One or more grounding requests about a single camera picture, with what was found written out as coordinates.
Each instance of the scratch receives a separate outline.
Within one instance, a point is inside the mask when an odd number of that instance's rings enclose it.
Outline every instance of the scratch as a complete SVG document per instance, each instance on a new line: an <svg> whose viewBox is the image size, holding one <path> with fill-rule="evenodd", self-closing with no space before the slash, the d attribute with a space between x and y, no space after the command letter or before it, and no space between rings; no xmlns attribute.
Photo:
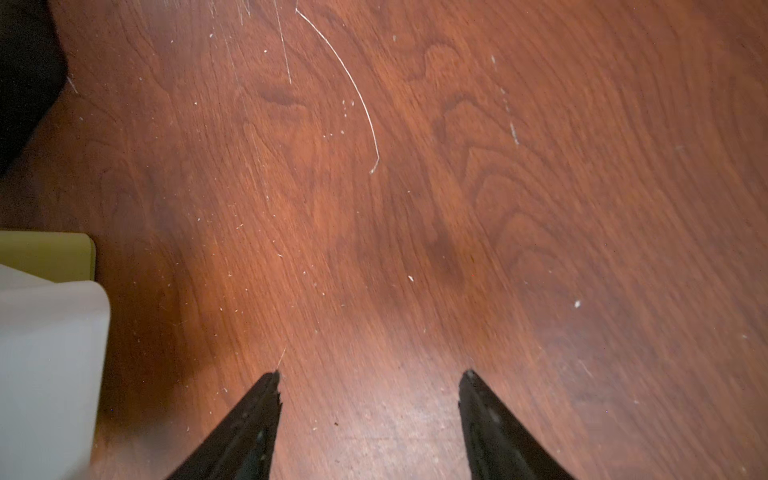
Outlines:
<svg viewBox="0 0 768 480"><path fill-rule="evenodd" d="M277 360L277 367L275 367L275 370L280 368L280 363L283 362L283 357L286 355L286 350L288 350L288 347L283 349L283 355L280 356L280 360Z"/></svg>
<svg viewBox="0 0 768 480"><path fill-rule="evenodd" d="M72 85L72 90L74 90L74 92L79 95L78 89L74 86L74 82L72 81L72 79L67 77L67 81L69 82L70 85Z"/></svg>
<svg viewBox="0 0 768 480"><path fill-rule="evenodd" d="M306 16L305 16L305 15L304 15L304 14L303 14L303 13L302 13L300 10L299 10L299 7L298 7L298 3L296 4L296 13L298 13L299 15L301 15L301 18L303 18L304 20L306 20L306 22L307 22L308 24L310 24L310 26L311 26L312 28L314 28L314 29L315 29L315 31L317 32L317 34L318 34L318 35L320 35L320 37L321 37L321 38L322 38L322 39L323 39L323 40L324 40L324 41L325 41L325 42L328 44L328 46L329 46L329 47L331 47L331 51L332 51L332 52L333 52L333 54L336 56L336 58L338 58L338 59L339 59L339 63L341 64L342 68L344 68L344 71L346 72L346 75L347 75L347 76L349 77L349 79L352 81L352 86L355 88L355 91L357 92L357 96L360 98L360 103L362 104L362 107L363 107L363 108L365 109L365 111L366 111L366 116L368 117L368 125L370 125L370 126L371 126L371 134L373 135L373 146L374 146L374 147L376 147L376 163L374 163L374 165L373 165L373 168L372 168L372 169L371 169L371 171L370 171L370 174L371 174L371 175L373 175L373 172L375 172L375 171L376 171L376 168L379 166L379 160L381 160L381 155L379 154L379 143L376 141L376 132L373 130L373 122L371 121L371 115L370 115L370 113L368 113L368 107L366 106L366 101L362 99L362 95L360 94L360 89L359 89L359 88L357 88L357 84L355 83L355 79L354 79L354 78L352 78L352 74L351 74L351 73L349 73L349 70L347 69L346 65L344 65L344 62L342 61L341 57L339 56L339 54L338 54L338 53L336 53L336 49L333 47L333 45L331 45L331 42L329 42L329 41L328 41L328 38L326 38L326 36L325 36L325 35L323 35L323 33L322 33L320 30L318 30L318 29L317 29L317 27L315 26L315 24L313 24L313 23L312 23L312 22L311 22L311 21L310 21L310 20L309 20L309 19L308 19L308 18L307 18L307 17L306 17Z"/></svg>
<svg viewBox="0 0 768 480"><path fill-rule="evenodd" d="M277 29L280 31L280 41L283 43L283 57L286 59L286 70L288 71L288 83L293 85L290 79L290 67L288 66L288 53L286 52L286 41L283 39L283 27L280 25L280 12L277 10L277 0L272 0L275 5L275 15L277 15Z"/></svg>
<svg viewBox="0 0 768 480"><path fill-rule="evenodd" d="M232 52L230 51L230 43L227 41L227 34L224 33L224 29L221 28L221 23L219 24L219 29L221 30L221 36L224 38L224 46L227 47L227 56L230 58L230 63L232 64L232 72L235 74L235 82L237 83L237 89L240 91L240 101L243 102L243 109L245 111L248 111L248 109L245 106L245 99L243 98L243 86L240 84L240 77L237 76L237 67L235 66L235 62L232 59Z"/></svg>
<svg viewBox="0 0 768 480"><path fill-rule="evenodd" d="M509 129L512 130L512 138L515 139L515 145L519 145L520 142L518 141L518 132L515 131L515 126L512 124L512 122L509 122Z"/></svg>
<svg viewBox="0 0 768 480"><path fill-rule="evenodd" d="M589 375L591 378L594 378L594 375L592 375L592 372L590 372L590 371L589 371L589 369L588 369L588 368L587 368L587 366L584 364L584 362L582 362L581 360L579 360L578 362L579 362L579 363L581 364L581 366L584 368L584 371L587 373L587 375Z"/></svg>

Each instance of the wooden floor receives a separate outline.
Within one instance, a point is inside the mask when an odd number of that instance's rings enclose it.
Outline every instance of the wooden floor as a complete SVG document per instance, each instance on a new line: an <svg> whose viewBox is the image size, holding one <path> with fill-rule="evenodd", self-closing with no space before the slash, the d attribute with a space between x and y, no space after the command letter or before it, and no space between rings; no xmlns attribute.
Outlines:
<svg viewBox="0 0 768 480"><path fill-rule="evenodd" d="M96 242L96 478L278 364L277 480L469 479L470 367L579 478L768 476L766 3L52 9L0 225Z"/></svg>

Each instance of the dark object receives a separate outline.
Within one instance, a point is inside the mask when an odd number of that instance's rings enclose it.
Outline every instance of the dark object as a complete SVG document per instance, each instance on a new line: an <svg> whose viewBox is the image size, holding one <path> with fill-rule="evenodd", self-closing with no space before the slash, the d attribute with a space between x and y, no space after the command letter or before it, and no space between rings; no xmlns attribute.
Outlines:
<svg viewBox="0 0 768 480"><path fill-rule="evenodd" d="M0 0L0 174L67 81L47 0Z"/></svg>
<svg viewBox="0 0 768 480"><path fill-rule="evenodd" d="M168 480L267 480L277 423L280 374L265 373Z"/></svg>
<svg viewBox="0 0 768 480"><path fill-rule="evenodd" d="M458 399L472 480L573 479L472 370Z"/></svg>

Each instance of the white speck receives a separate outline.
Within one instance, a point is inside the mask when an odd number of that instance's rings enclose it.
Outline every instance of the white speck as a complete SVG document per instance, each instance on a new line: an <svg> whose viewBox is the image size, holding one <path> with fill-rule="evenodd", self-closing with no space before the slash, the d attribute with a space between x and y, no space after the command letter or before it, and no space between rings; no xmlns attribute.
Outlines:
<svg viewBox="0 0 768 480"><path fill-rule="evenodd" d="M581 367L584 369L584 371L587 373L587 375L590 376L590 378L594 378L594 375L592 375L592 372L589 371L587 366L582 362L581 360L578 361L581 364Z"/></svg>
<svg viewBox="0 0 768 480"><path fill-rule="evenodd" d="M515 145L519 145L520 142L518 141L518 132L515 131L515 126L512 124L512 122L509 122L509 129L512 131L512 138L515 139Z"/></svg>
<svg viewBox="0 0 768 480"><path fill-rule="evenodd" d="M283 354L280 355L280 360L277 360L277 367L275 367L275 370L280 368L280 363L283 362L283 357L286 355L286 350L288 350L287 346L283 349Z"/></svg>
<svg viewBox="0 0 768 480"><path fill-rule="evenodd" d="M344 61L341 59L339 54L336 53L336 49L333 47L333 45L331 45L331 42L328 41L328 38L326 38L326 36L323 35L323 33L320 30L317 29L315 24L313 24L302 12L299 11L299 7L298 6L296 6L296 13L299 14L299 16L301 18L306 20L306 22L308 24L310 24L310 26L312 28L314 28L314 30L317 32L318 35L320 35L320 37L325 41L325 43L328 44L328 46L330 47L331 51L336 56L336 58L339 60L339 63L341 64L342 68L346 72L346 75L349 77L350 81L352 82L352 86L355 88L355 91L357 92L357 96L360 98L360 103L362 103L362 107L365 109L366 116L368 117L368 125L370 125L370 127L371 127L371 135L373 136L373 146L376 148L376 162L374 163L373 168L369 172L371 175L373 175L373 172L375 172L376 168L379 166L379 161L381 160L381 154L379 153L379 142L376 141L376 132L373 130L373 121L371 120L371 114L368 112L368 107L366 106L366 101L362 99L362 94L360 93L360 89L357 88L357 83L355 83L355 79L352 78L352 74L349 73L349 69L346 67L346 65L344 65Z"/></svg>
<svg viewBox="0 0 768 480"><path fill-rule="evenodd" d="M67 77L67 81L72 86L72 90L74 90L75 93L78 93L78 89L74 87L74 82L72 81L72 79Z"/></svg>

